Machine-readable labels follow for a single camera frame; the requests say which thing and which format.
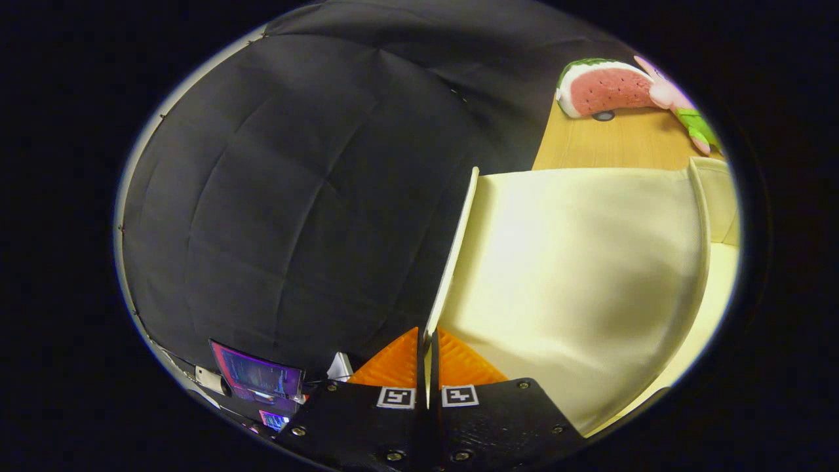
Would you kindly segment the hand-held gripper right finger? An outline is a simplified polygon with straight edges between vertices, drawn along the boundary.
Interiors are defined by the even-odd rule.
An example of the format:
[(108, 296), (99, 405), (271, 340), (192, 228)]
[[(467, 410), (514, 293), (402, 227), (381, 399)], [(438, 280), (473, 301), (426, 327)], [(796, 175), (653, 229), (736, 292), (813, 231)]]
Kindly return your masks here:
[[(431, 338), (429, 457), (434, 471), (548, 471), (581, 451), (587, 439), (533, 378), (448, 385), (464, 374), (470, 347), (443, 329)], [(462, 354), (454, 355), (453, 347)]]

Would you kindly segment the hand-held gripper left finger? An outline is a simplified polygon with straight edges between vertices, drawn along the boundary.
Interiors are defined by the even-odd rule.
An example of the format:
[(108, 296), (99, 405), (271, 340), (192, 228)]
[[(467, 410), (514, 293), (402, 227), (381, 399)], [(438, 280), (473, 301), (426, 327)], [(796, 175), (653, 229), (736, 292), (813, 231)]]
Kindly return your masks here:
[(275, 444), (329, 471), (419, 471), (427, 414), (422, 341), (414, 326), (348, 380), (321, 383)]

